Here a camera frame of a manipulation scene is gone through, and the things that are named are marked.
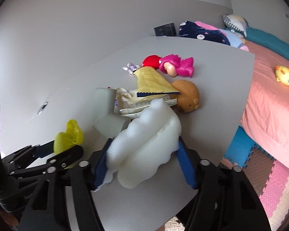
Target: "brown teddy bear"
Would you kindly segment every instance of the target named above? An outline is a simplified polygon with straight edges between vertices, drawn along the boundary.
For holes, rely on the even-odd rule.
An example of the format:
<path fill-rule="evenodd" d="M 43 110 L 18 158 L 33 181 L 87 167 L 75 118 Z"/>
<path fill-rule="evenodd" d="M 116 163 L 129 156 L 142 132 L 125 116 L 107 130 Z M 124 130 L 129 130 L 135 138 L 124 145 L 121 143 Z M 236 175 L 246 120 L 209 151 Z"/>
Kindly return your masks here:
<path fill-rule="evenodd" d="M 199 91 L 195 84 L 188 80 L 177 80 L 171 84 L 180 91 L 180 95 L 170 95 L 171 99 L 176 98 L 176 108 L 187 113 L 199 108 Z"/>

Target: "pink blanket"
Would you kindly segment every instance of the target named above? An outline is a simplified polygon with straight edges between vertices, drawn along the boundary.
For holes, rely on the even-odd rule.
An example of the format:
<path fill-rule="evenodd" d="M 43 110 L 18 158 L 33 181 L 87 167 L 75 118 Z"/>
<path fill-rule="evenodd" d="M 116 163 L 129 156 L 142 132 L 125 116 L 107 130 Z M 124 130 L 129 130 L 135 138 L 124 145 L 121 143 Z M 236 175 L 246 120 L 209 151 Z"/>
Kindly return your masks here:
<path fill-rule="evenodd" d="M 275 79 L 275 67 L 289 68 L 289 61 L 250 41 L 246 45 L 255 54 L 255 65 L 242 127 L 265 151 L 289 168 L 289 87 Z"/>

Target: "red toy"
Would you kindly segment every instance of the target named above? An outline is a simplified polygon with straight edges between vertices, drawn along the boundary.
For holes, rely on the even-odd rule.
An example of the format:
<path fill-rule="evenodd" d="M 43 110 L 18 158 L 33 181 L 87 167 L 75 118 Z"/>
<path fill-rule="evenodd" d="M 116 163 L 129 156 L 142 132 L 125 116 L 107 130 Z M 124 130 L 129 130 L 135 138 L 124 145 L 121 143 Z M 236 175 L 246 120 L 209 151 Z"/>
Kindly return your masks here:
<path fill-rule="evenodd" d="M 150 55 L 144 59 L 144 61 L 142 62 L 142 67 L 152 67 L 154 69 L 158 69 L 160 66 L 158 62 L 160 58 L 161 57 L 157 55 Z"/>

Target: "doll face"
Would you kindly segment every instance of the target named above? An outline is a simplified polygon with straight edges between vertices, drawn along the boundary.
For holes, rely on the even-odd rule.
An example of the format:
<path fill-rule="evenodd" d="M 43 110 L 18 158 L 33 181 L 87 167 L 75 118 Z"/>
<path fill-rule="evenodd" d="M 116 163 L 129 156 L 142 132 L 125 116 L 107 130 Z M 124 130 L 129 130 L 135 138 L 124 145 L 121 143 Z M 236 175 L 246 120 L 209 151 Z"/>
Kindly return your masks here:
<path fill-rule="evenodd" d="M 170 62 L 164 63 L 164 69 L 167 71 L 167 74 L 171 77 L 175 77 L 177 75 L 176 68 Z"/>

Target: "checkered pillow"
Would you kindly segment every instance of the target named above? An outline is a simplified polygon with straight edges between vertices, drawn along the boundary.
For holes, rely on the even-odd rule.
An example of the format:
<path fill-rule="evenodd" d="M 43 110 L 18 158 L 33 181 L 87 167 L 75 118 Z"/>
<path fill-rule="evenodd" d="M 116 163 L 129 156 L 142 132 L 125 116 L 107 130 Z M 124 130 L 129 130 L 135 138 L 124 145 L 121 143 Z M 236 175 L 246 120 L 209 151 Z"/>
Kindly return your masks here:
<path fill-rule="evenodd" d="M 240 16 L 236 15 L 227 15 L 227 16 L 222 16 L 224 24 L 235 31 L 241 32 L 247 36 L 246 34 L 246 28 L 248 27 L 247 21 Z"/>

